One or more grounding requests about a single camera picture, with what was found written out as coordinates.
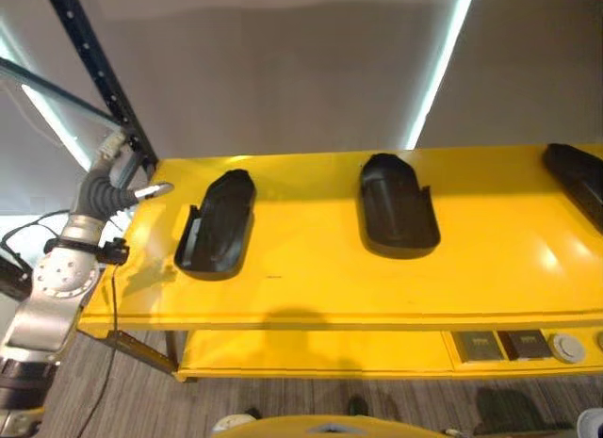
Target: white ceiling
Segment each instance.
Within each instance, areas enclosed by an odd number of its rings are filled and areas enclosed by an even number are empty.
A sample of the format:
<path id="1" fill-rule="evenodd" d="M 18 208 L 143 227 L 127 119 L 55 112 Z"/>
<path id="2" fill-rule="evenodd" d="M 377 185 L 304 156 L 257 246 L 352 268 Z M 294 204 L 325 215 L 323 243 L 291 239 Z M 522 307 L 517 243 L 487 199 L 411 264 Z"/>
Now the white ceiling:
<path id="1" fill-rule="evenodd" d="M 400 148 L 454 4 L 81 1 L 160 157 Z M 104 108 L 47 0 L 0 15 L 29 69 Z M 602 32 L 600 0 L 473 0 L 419 146 L 601 140 Z M 0 213 L 65 203 L 79 168 L 0 99 Z"/>

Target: fluorescent light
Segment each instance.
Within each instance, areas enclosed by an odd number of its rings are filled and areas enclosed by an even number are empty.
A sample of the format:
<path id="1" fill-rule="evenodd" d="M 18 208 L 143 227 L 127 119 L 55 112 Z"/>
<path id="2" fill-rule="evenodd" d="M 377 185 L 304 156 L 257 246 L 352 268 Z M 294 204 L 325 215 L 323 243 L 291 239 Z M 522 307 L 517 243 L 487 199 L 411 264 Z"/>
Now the fluorescent light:
<path id="1" fill-rule="evenodd" d="M 65 148 L 67 148 L 67 151 L 70 152 L 77 163 L 79 163 L 84 170 L 90 170 L 90 167 L 92 166 L 90 158 L 77 143 L 75 137 L 67 130 L 63 122 L 57 116 L 57 113 L 50 107 L 46 98 L 28 85 L 21 85 L 21 89 L 27 95 L 34 107 L 38 109 L 46 122 L 48 122 L 48 125 L 55 131 L 58 138 L 65 145 Z"/>
<path id="2" fill-rule="evenodd" d="M 448 25 L 448 33 L 444 41 L 444 46 L 442 47 L 442 52 L 440 53 L 440 57 L 437 60 L 435 69 L 433 70 L 432 80 L 425 91 L 425 96 L 423 96 L 421 107 L 416 114 L 415 121 L 413 122 L 411 131 L 406 139 L 404 149 L 414 149 L 416 143 L 418 142 L 418 138 L 421 136 L 421 131 L 425 125 L 427 115 L 432 109 L 435 94 L 440 88 L 440 83 L 442 83 L 442 79 L 446 73 L 446 68 L 450 62 L 450 57 L 452 56 L 452 51 L 454 50 L 454 44 L 456 44 L 459 33 L 461 33 L 464 18 L 469 11 L 469 5 L 471 5 L 471 0 L 456 1 L 454 10 L 452 12 L 452 18 L 450 19 L 450 24 Z"/>
<path id="3" fill-rule="evenodd" d="M 4 38 L 0 38 L 0 57 L 12 61 L 13 63 L 16 62 L 8 45 L 5 43 Z"/>
<path id="4" fill-rule="evenodd" d="M 8 33 L 5 31 L 2 22 L 0 22 L 0 57 L 24 66 L 23 54 L 16 48 L 14 41 L 11 41 L 8 37 Z M 58 138 L 65 148 L 67 148 L 67 151 L 75 158 L 77 163 L 84 170 L 90 170 L 90 167 L 92 166 L 90 158 L 86 155 L 79 143 L 76 142 L 77 138 L 67 130 L 63 121 L 57 113 L 55 113 L 55 110 L 50 106 L 47 99 L 28 85 L 21 85 L 21 89 L 34 107 L 38 109 L 46 122 L 48 122 L 48 125 L 55 131 Z"/>

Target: black cable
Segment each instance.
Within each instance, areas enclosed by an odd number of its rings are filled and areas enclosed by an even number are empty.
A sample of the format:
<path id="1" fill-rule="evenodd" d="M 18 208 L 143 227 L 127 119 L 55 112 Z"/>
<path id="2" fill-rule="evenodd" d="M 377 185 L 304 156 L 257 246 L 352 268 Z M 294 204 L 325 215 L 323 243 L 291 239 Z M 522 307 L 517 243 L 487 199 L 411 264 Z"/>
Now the black cable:
<path id="1" fill-rule="evenodd" d="M 111 222 L 111 224 L 113 226 L 115 226 L 118 229 L 119 232 L 121 232 L 121 233 L 123 232 L 123 228 L 121 226 L 118 226 L 117 223 L 115 221 L 113 221 L 113 219 L 109 219 L 109 221 Z"/>
<path id="2" fill-rule="evenodd" d="M 111 359 L 109 360 L 109 366 L 106 368 L 105 373 L 105 381 L 103 381 L 103 387 L 98 394 L 98 398 L 94 402 L 94 406 L 90 413 L 88 413 L 88 417 L 86 418 L 86 422 L 77 433 L 76 438 L 82 438 L 82 435 L 86 431 L 88 424 L 90 423 L 94 413 L 96 413 L 96 409 L 101 404 L 103 397 L 105 396 L 106 387 L 109 385 L 109 376 L 111 375 L 111 369 L 113 368 L 113 361 L 115 361 L 115 351 L 117 349 L 117 289 L 115 288 L 115 273 L 117 272 L 118 266 L 113 269 L 113 274 L 111 275 L 111 290 L 113 291 L 113 348 L 111 349 Z"/>
<path id="3" fill-rule="evenodd" d="M 14 229 L 11 229 L 6 234 L 4 234 L 4 236 L 2 237 L 2 240 L 0 240 L 0 248 L 2 250 L 6 251 L 8 254 L 10 254 L 12 256 L 12 258 L 15 261 L 17 261 L 17 264 L 19 264 L 21 266 L 21 268 L 23 269 L 24 272 L 31 273 L 31 271 L 32 271 L 31 266 L 29 264 L 27 264 L 27 262 L 24 259 L 21 258 L 20 253 L 16 252 L 14 249 L 12 249 L 8 245 L 8 240 L 10 238 L 12 238 L 15 234 L 21 232 L 25 228 L 28 228 L 29 226 L 41 226 L 43 228 L 46 228 L 48 231 L 50 231 L 55 236 L 57 236 L 57 233 L 55 231 L 53 231 L 50 227 L 46 226 L 45 224 L 40 223 L 40 221 L 42 221 L 43 219 L 48 219 L 49 217 L 53 217 L 54 215 L 61 215 L 61 214 L 68 214 L 68 213 L 69 213 L 69 209 L 56 210 L 55 212 L 50 212 L 48 214 L 44 214 L 44 215 L 40 216 L 39 218 L 34 219 L 33 221 L 30 221 L 22 226 L 18 226 Z"/>

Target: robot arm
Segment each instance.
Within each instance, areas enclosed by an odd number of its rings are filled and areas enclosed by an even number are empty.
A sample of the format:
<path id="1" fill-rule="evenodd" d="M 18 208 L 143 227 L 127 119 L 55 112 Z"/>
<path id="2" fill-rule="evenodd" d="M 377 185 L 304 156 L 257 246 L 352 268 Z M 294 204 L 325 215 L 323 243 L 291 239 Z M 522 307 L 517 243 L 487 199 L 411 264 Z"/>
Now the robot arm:
<path id="1" fill-rule="evenodd" d="M 44 399 L 70 346 L 82 301 L 100 276 L 99 260 L 104 261 L 98 243 L 109 217 L 172 189 L 167 183 L 136 191 L 110 184 L 108 174 L 124 140 L 121 132 L 115 133 L 99 149 L 94 166 L 79 188 L 65 228 L 33 269 L 31 296 L 19 306 L 2 341 L 2 438 L 29 437 L 38 431 Z M 117 251 L 127 257 L 123 245 Z"/>

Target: white round button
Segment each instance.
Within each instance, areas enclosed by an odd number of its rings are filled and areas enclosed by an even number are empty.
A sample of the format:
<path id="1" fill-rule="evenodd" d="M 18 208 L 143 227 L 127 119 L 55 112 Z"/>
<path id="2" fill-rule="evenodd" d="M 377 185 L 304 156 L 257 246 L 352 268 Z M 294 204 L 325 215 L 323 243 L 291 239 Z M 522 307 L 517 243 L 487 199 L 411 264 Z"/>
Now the white round button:
<path id="1" fill-rule="evenodd" d="M 586 356 L 584 346 L 574 336 L 565 333 L 553 334 L 550 346 L 555 357 L 564 363 L 580 363 Z"/>

